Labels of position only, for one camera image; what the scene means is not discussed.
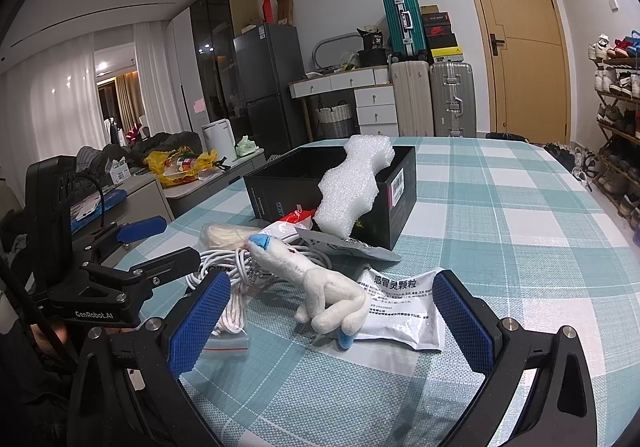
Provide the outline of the silver aluminium suitcase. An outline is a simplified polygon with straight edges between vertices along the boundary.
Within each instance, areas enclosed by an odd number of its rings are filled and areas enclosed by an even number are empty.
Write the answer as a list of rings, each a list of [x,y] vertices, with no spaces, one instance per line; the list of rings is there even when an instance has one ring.
[[[437,137],[476,137],[476,106],[472,66],[466,62],[436,62],[430,85]]]

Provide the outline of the teal suitcase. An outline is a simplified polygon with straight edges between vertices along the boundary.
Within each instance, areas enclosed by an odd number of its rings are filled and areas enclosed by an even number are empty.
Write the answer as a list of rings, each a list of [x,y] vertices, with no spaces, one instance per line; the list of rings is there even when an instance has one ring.
[[[393,53],[403,57],[426,55],[420,4],[418,0],[382,0]]]

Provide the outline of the black cardboard box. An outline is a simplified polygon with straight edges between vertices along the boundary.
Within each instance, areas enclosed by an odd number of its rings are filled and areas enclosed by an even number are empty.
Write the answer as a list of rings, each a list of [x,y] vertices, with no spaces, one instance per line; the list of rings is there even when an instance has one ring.
[[[277,222],[296,208],[324,218],[317,228],[334,233],[352,224],[349,237],[391,250],[416,204],[416,148],[396,146],[388,167],[373,173],[344,146],[300,147],[244,178],[255,217]]]

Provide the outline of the yellow plastic bag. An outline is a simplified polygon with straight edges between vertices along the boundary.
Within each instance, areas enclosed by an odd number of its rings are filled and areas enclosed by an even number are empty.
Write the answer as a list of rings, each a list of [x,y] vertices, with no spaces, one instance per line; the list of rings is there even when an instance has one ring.
[[[171,151],[152,151],[143,163],[164,188],[176,187],[198,180],[198,175],[213,170],[217,161],[216,150],[197,154],[182,146]]]

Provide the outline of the white drawer desk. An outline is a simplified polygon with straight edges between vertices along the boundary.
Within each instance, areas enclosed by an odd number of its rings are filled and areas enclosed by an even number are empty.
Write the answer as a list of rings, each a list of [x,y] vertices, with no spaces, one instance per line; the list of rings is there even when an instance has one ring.
[[[308,97],[320,97],[339,92],[349,94],[355,101],[356,126],[366,134],[399,136],[394,88],[388,66],[368,66],[337,72],[288,84],[291,96],[303,103],[306,132],[314,140]]]

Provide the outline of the wooden yellow door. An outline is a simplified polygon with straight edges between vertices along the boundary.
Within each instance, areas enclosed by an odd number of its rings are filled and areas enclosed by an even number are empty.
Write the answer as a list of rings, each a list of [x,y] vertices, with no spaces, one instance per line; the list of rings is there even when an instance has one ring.
[[[556,0],[474,0],[494,132],[570,139],[570,74]]]

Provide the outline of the grey low cabinet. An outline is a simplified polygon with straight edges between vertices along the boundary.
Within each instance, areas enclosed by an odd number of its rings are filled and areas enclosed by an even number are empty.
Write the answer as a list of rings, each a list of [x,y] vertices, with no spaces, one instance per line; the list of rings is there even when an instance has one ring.
[[[164,190],[171,213],[175,218],[189,212],[191,208],[207,200],[220,190],[232,185],[242,177],[266,163],[265,153],[258,148],[253,153],[237,159],[229,170],[215,168],[207,172],[204,177],[176,187]]]

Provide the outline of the black glass cabinet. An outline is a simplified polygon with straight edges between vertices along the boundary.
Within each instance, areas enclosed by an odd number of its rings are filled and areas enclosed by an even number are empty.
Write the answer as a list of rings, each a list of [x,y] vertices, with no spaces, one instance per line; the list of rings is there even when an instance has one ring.
[[[226,118],[235,135],[250,135],[234,40],[259,22],[257,0],[196,0],[189,12],[209,120]]]

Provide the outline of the woven laundry basket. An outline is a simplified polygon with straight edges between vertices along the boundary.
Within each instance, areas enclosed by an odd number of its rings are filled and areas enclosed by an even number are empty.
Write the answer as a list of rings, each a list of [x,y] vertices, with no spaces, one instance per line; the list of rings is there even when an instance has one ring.
[[[324,139],[348,138],[355,134],[352,108],[347,103],[316,110],[318,134]]]

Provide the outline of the silver white medicine packet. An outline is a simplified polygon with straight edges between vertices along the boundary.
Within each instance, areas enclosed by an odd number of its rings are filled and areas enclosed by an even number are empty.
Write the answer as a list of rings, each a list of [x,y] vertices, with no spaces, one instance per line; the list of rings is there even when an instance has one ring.
[[[394,279],[370,266],[358,278],[371,299],[356,340],[387,340],[414,351],[441,351],[445,323],[436,308],[433,283],[440,269],[416,277]]]

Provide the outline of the dark grey refrigerator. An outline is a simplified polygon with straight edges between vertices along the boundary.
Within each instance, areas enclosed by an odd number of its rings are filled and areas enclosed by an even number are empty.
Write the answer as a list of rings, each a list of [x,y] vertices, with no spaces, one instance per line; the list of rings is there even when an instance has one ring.
[[[305,75],[294,26],[264,23],[235,37],[234,50],[253,140],[265,156],[308,141],[304,109],[290,84]]]

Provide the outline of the stacked shoe boxes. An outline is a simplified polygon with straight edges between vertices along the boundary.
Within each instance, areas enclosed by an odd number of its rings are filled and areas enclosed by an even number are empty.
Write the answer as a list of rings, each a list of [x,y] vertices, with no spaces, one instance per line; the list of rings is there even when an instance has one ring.
[[[428,49],[435,62],[462,62],[463,51],[452,30],[447,11],[436,5],[421,6],[421,18]]]

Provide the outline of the wooden shoe rack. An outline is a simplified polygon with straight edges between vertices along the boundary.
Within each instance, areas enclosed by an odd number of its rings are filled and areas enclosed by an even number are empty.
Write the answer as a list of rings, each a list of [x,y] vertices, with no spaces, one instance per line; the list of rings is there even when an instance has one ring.
[[[602,33],[588,47],[596,66],[597,126],[605,138],[597,152],[596,186],[634,231],[639,229],[639,32],[611,40]]]

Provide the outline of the white sheer curtain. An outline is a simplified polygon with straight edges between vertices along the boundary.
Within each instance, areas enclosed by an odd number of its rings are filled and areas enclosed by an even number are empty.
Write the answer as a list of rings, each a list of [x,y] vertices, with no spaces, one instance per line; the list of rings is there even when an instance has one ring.
[[[134,24],[132,42],[151,132],[181,132],[186,124],[169,76],[166,24]],[[106,145],[95,52],[89,33],[37,52],[1,74],[1,176],[20,199],[30,164]]]

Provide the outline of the red white balloon glue bag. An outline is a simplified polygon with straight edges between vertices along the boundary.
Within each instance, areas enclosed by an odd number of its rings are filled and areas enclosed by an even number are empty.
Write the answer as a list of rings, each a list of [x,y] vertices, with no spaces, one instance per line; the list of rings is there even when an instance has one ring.
[[[278,238],[286,243],[293,243],[299,239],[297,230],[305,229],[311,230],[314,221],[312,216],[316,210],[305,210],[300,205],[296,206],[296,209],[281,217],[280,219],[267,225],[260,230],[264,235]]]

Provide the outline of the cream yarn bundle bag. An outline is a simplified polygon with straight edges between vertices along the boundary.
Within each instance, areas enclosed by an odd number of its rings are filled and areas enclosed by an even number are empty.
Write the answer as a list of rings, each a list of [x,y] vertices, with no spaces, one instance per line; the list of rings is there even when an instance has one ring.
[[[206,250],[242,249],[248,237],[260,233],[256,227],[234,224],[205,224],[200,242]]]

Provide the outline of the teal checkered tablecloth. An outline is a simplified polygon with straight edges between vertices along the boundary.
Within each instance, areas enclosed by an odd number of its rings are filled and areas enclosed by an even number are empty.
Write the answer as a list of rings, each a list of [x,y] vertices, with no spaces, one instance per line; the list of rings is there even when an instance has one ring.
[[[614,443],[639,407],[639,259],[605,203],[544,149],[423,138],[416,205],[396,243],[400,280],[442,267],[526,329],[573,327]],[[385,341],[341,351],[299,326],[299,292],[276,283],[245,306],[247,352],[201,359],[186,393],[228,446],[434,446],[482,377],[454,340],[438,353]]]

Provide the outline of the white air purifier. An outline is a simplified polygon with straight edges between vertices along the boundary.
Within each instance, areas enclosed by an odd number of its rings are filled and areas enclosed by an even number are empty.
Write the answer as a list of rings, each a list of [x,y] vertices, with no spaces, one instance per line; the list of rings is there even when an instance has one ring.
[[[238,159],[235,151],[236,141],[228,118],[204,125],[202,133],[206,149],[216,151],[219,161],[225,159],[229,163]]]

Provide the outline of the white shoelaces zip bag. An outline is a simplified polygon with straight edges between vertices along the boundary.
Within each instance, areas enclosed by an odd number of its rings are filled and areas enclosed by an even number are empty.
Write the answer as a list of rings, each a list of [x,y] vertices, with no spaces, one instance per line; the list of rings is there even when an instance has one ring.
[[[243,295],[233,291],[218,323],[205,343],[203,354],[213,356],[245,356],[250,338],[244,321]]]

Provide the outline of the white bubble wrap piece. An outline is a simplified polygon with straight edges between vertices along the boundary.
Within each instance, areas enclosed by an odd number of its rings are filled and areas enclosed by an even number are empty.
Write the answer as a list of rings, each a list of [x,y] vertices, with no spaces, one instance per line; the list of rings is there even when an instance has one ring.
[[[354,135],[344,144],[343,162],[324,173],[318,188],[321,202],[314,221],[322,231],[347,239],[356,222],[372,210],[378,195],[375,176],[395,158],[390,137]]]

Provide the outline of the beige suitcase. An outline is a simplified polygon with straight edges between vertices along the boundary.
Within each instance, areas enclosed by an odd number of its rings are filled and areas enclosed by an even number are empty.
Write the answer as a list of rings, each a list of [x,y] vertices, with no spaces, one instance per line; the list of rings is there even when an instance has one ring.
[[[430,66],[422,60],[395,62],[390,65],[399,134],[405,137],[433,137]]]

